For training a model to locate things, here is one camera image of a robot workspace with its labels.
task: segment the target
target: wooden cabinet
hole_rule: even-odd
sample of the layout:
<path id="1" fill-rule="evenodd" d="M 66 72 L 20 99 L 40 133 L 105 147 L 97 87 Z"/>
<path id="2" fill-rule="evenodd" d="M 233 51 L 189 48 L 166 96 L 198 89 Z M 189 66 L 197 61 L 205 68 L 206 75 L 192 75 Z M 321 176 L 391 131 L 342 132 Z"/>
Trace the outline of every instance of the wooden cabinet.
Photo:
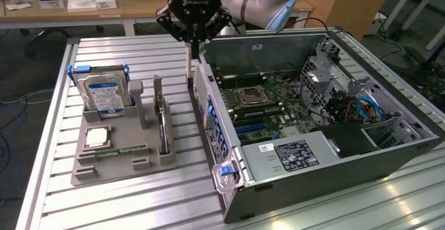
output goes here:
<path id="1" fill-rule="evenodd" d="M 309 17 L 319 18 L 327 26 L 341 26 L 357 40 L 365 34 L 385 0 L 305 0 L 313 11 Z M 306 27 L 321 27 L 308 20 Z"/>

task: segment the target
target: chair wheel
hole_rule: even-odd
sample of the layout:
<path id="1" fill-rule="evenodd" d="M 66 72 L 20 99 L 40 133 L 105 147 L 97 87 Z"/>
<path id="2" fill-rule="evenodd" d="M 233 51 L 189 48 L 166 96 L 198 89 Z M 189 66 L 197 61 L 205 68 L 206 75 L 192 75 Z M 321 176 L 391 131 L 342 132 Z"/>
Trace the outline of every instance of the chair wheel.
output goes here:
<path id="1" fill-rule="evenodd" d="M 401 30 L 395 30 L 390 36 L 389 36 L 389 39 L 391 39 L 393 41 L 398 41 L 402 37 L 402 32 Z"/>
<path id="2" fill-rule="evenodd" d="M 36 57 L 36 52 L 34 51 L 25 51 L 25 56 L 28 58 L 34 58 Z"/>
<path id="3" fill-rule="evenodd" d="M 20 31 L 20 34 L 22 36 L 28 36 L 29 35 L 29 29 L 18 29 L 18 31 Z"/>
<path id="4" fill-rule="evenodd" d="M 96 26 L 97 33 L 102 33 L 105 28 L 102 26 Z"/>

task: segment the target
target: power supply label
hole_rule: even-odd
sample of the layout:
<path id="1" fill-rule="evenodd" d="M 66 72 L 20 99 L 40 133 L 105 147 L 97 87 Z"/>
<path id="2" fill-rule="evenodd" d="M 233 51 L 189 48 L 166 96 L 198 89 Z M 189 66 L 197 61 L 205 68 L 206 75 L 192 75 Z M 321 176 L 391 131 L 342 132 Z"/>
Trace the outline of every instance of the power supply label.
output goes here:
<path id="1" fill-rule="evenodd" d="M 288 172 L 319 164 L 305 140 L 274 146 L 274 149 Z"/>

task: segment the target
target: blue hard drive label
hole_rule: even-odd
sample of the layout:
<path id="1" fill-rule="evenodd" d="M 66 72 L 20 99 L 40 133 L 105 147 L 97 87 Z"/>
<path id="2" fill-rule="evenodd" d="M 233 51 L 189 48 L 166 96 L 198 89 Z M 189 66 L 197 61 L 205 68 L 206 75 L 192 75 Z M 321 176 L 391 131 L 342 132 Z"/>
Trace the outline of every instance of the blue hard drive label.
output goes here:
<path id="1" fill-rule="evenodd" d="M 120 95 L 116 93 L 118 90 L 116 82 L 90 84 L 88 88 L 100 113 L 113 114 L 122 111 L 124 104 Z"/>

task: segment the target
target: gray robot arm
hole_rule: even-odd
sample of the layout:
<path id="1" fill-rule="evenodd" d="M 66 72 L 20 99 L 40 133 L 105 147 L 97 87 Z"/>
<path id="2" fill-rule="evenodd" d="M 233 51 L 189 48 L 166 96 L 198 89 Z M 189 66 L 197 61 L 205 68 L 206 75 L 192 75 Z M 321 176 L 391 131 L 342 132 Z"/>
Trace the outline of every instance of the gray robot arm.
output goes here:
<path id="1" fill-rule="evenodd" d="M 221 0 L 221 3 L 232 15 L 233 23 L 245 21 L 266 30 L 280 31 L 296 0 Z"/>

